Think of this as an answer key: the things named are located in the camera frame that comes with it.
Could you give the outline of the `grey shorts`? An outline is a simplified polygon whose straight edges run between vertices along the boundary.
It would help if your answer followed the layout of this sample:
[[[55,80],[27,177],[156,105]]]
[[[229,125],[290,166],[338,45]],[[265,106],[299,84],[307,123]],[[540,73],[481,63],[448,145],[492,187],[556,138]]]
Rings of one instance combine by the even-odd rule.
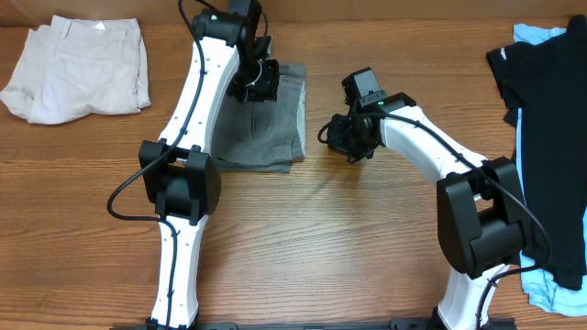
[[[226,97],[215,123],[211,155],[220,171],[288,173],[306,156],[306,67],[285,62],[275,102]]]

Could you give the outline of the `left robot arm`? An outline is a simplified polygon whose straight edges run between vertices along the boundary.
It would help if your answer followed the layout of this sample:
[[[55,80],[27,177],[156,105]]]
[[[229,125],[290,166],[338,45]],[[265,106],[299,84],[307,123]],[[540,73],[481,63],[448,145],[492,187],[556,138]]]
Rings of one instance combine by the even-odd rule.
[[[147,329],[194,329],[202,236],[221,193],[211,157],[221,105],[274,101],[279,64],[271,36],[257,36],[265,16],[254,0],[232,1],[226,11],[206,7],[189,20],[192,62],[173,117],[155,142],[139,149],[141,176],[161,230],[159,288]]]

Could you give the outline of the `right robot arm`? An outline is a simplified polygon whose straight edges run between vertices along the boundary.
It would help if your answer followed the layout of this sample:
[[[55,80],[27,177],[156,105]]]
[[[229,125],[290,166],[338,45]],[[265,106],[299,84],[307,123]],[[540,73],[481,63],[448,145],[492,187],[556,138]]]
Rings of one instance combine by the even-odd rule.
[[[392,329],[514,329],[515,320],[491,318],[499,280],[532,242],[515,165],[463,147],[405,93],[389,95],[371,68],[341,83],[345,115],[334,115],[320,142],[356,163],[378,147],[402,155],[436,188],[437,239],[450,265],[449,282],[428,318],[399,318]]]

